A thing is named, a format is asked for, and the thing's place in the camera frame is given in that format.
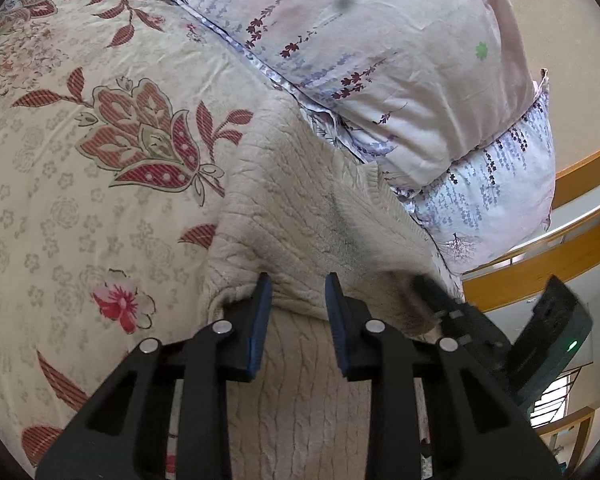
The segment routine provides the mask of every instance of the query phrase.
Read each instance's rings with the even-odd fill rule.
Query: metal screw
[[[227,332],[231,332],[233,327],[234,326],[231,324],[231,321],[221,319],[220,321],[216,321],[214,323],[212,329],[217,334],[226,334]]]
[[[443,337],[438,344],[445,352],[455,352],[458,350],[458,342],[450,337]]]
[[[153,337],[149,337],[140,343],[140,351],[144,354],[155,352],[160,346],[160,342]]]
[[[372,334],[379,334],[381,332],[384,332],[386,326],[379,319],[370,319],[365,323],[365,328],[368,332],[371,332]]]

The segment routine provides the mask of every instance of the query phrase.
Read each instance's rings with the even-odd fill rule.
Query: red flower pattern
[[[84,76],[77,68],[67,81],[71,95],[35,90],[12,106],[41,107],[70,101],[92,108],[93,114],[84,112],[78,117],[81,125],[91,129],[77,149],[103,170],[117,172],[111,186],[136,184],[168,192],[191,189],[200,206],[205,201],[205,184],[224,196],[219,181],[224,171],[214,163],[215,144],[225,139],[237,146],[242,133],[224,128],[248,124],[253,114],[233,110],[214,129],[208,108],[203,102],[198,104],[196,124],[211,159],[211,163],[202,163],[198,144],[189,131],[188,110],[174,113],[168,97],[150,79],[142,79],[137,86],[125,77],[116,81],[119,89],[96,87],[91,105],[82,98]]]
[[[121,270],[109,269],[104,283],[91,291],[91,297],[100,307],[100,313],[120,322],[128,334],[135,332],[136,328],[148,329],[152,326],[154,300],[140,292],[133,280]]]
[[[111,18],[115,18],[116,16],[120,15],[125,10],[128,12],[128,23],[115,33],[113,39],[107,45],[108,47],[120,46],[131,40],[135,33],[135,28],[132,23],[134,16],[137,16],[138,19],[147,27],[163,32],[162,25],[164,24],[164,18],[162,16],[154,16],[148,12],[145,12],[144,10],[136,9],[129,4],[129,0],[120,0],[119,4],[117,4],[115,7],[105,10],[104,12],[94,14],[94,16],[103,18],[105,20],[110,20]]]
[[[0,31],[16,21],[44,18],[58,12],[52,0],[5,0],[0,6]]]

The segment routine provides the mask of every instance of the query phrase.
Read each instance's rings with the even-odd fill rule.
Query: pillow
[[[536,100],[517,123],[404,202],[452,273],[502,256],[548,217],[555,188],[548,101],[549,81],[542,71]]]
[[[380,143],[394,186],[430,184],[533,101],[509,0],[180,1],[355,124],[347,146]]]

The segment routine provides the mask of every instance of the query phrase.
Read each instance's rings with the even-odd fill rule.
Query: bed
[[[433,339],[387,273],[462,297],[340,116],[231,39],[174,0],[0,8],[0,439],[28,474],[142,339],[190,337],[267,270],[263,373],[229,390],[235,478],[361,478],[368,387],[337,373],[320,280]]]

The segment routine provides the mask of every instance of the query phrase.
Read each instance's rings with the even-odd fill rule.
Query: cable knit texture
[[[337,368],[324,277],[336,271],[344,292],[375,316],[422,334],[434,322],[408,278],[440,276],[431,250],[375,165],[357,166],[317,139],[290,98],[264,103],[238,147],[200,312],[200,325],[221,317],[259,272],[271,275],[262,370],[228,390],[235,478],[364,478],[370,388],[347,383]]]

